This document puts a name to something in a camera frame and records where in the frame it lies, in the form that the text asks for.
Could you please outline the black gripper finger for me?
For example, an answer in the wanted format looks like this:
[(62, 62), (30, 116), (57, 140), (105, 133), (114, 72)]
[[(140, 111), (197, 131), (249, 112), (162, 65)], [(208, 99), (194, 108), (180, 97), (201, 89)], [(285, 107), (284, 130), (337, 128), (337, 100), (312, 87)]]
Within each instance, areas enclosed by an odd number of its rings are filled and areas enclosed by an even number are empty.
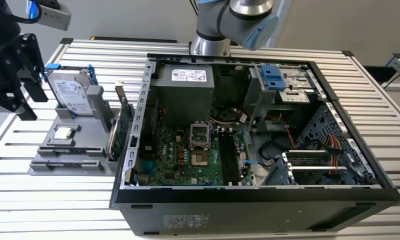
[(32, 100), (34, 102), (48, 102), (49, 99), (42, 89), (42, 74), (45, 65), (37, 37), (33, 33), (25, 33), (21, 34), (17, 39), (20, 40), (17, 58), (21, 63), (21, 67), (17, 72), (18, 80)]
[(6, 93), (6, 100), (9, 102), (9, 110), (16, 113), (22, 121), (36, 121), (37, 115), (30, 108), (22, 94)]

